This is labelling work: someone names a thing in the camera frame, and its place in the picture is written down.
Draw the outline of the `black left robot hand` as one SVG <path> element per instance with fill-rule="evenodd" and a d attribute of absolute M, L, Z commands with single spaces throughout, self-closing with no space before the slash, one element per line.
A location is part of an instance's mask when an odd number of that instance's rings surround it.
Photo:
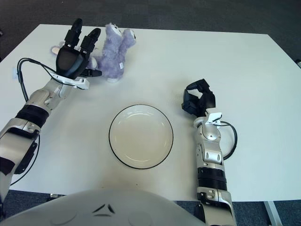
<path fill-rule="evenodd" d="M 95 28 L 86 35 L 79 50 L 76 50 L 75 47 L 79 42 L 81 28 L 82 19 L 78 18 L 74 21 L 71 29 L 68 30 L 64 39 L 65 44 L 59 49 L 56 57 L 56 73 L 72 80 L 77 77 L 102 76 L 102 72 L 97 69 L 87 69 L 90 55 L 101 34 L 101 29 Z"/>

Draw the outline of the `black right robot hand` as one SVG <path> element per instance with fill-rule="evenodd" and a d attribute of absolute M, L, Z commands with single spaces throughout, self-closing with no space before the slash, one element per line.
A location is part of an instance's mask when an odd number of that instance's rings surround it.
<path fill-rule="evenodd" d="M 182 109 L 197 117 L 205 117 L 208 108 L 216 107 L 215 95 L 209 87 L 210 86 L 205 79 L 198 80 L 188 85 L 183 93 Z M 189 90 L 195 89 L 202 94 L 201 97 L 197 97 L 188 92 Z"/>

